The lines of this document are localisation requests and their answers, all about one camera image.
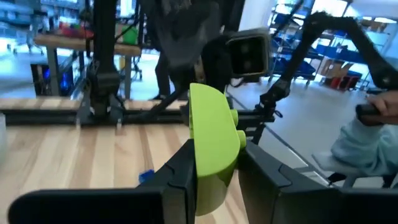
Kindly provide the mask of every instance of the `table leg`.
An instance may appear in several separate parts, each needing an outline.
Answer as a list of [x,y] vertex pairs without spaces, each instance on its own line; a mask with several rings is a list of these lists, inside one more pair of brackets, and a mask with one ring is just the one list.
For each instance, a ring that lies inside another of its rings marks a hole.
[[124,97],[130,100],[131,91],[131,56],[125,56],[124,64],[124,74],[126,75],[124,79]]
[[85,69],[85,55],[84,52],[79,51],[79,70],[83,72]]
[[49,61],[50,77],[51,77],[51,95],[59,96],[59,67],[58,67],[58,57],[57,49],[52,47],[47,47],[47,60]]

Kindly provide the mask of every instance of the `white wall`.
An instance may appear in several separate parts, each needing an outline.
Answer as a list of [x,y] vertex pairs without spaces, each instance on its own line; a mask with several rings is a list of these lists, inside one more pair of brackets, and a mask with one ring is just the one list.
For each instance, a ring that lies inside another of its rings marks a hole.
[[263,27],[275,4],[276,0],[246,0],[239,30]]
[[386,57],[391,57],[391,58],[398,58],[398,35],[397,35],[397,30],[395,33],[394,38],[391,40],[390,45],[388,46],[388,49],[385,52]]
[[130,16],[131,15],[131,0],[120,0],[120,16]]
[[398,0],[355,0],[352,8],[362,16],[398,17]]

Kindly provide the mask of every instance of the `light blue sleeve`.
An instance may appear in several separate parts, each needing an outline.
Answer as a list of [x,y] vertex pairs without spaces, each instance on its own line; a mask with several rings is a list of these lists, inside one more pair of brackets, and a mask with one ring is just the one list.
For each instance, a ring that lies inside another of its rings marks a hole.
[[367,175],[392,174],[395,169],[386,159],[391,156],[387,153],[392,151],[386,149],[389,146],[382,139],[381,129],[382,126],[368,127],[354,119],[341,128],[331,153],[339,161],[357,167]]

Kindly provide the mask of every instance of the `cardboard box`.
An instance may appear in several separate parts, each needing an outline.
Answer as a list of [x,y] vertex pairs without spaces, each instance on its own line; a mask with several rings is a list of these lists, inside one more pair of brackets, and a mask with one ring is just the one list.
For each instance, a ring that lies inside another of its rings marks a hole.
[[372,21],[370,30],[374,32],[384,32],[384,29],[386,29],[386,27],[387,27],[386,23]]
[[372,25],[373,21],[367,20],[367,19],[362,19],[359,24],[361,24],[364,27],[370,27]]
[[348,70],[353,66],[353,63],[346,63],[341,60],[333,60],[332,58],[325,57],[322,61],[312,60],[311,66],[318,69],[318,74],[328,77],[344,77],[347,75]]

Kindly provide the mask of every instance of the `wooden table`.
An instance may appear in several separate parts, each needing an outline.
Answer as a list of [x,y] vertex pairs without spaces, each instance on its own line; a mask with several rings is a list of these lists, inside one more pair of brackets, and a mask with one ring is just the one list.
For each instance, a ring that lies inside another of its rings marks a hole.
[[[49,69],[51,77],[57,77],[59,74],[59,67],[57,61],[57,48],[72,49],[79,51],[80,67],[84,67],[83,52],[86,50],[85,39],[62,37],[60,35],[53,34],[37,34],[34,38],[34,42],[37,45],[43,45],[47,48],[47,59],[49,61]],[[131,91],[131,57],[141,56],[141,48],[135,45],[126,44],[115,44],[114,53],[125,56],[125,67],[124,71],[126,74],[125,80],[125,96],[126,99],[130,99]],[[52,79],[52,91],[58,93],[58,81]]]
[[[156,102],[127,102],[148,108]],[[0,108],[78,108],[61,98],[0,100]],[[181,105],[175,102],[170,109]],[[181,124],[127,125],[121,129],[74,126],[7,127],[8,152],[0,164],[0,224],[19,195],[37,189],[135,187],[138,175],[158,170],[189,138]],[[235,174],[225,203],[197,223],[247,223]]]

